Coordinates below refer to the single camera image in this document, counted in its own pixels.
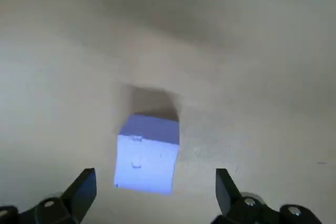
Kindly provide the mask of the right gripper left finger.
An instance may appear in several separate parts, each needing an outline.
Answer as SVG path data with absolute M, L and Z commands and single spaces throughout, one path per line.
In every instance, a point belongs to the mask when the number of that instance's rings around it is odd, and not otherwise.
M 96 195 L 96 171 L 86 168 L 59 197 L 46 198 L 21 213 L 15 206 L 1 206 L 1 223 L 81 223 Z

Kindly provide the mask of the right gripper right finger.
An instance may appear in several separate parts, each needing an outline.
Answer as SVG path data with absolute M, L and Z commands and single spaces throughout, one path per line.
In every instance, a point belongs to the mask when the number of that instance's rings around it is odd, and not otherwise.
M 304 206 L 286 204 L 275 211 L 256 197 L 243 196 L 228 170 L 224 168 L 216 169 L 215 193 L 222 213 L 212 223 L 321 223 L 318 217 Z

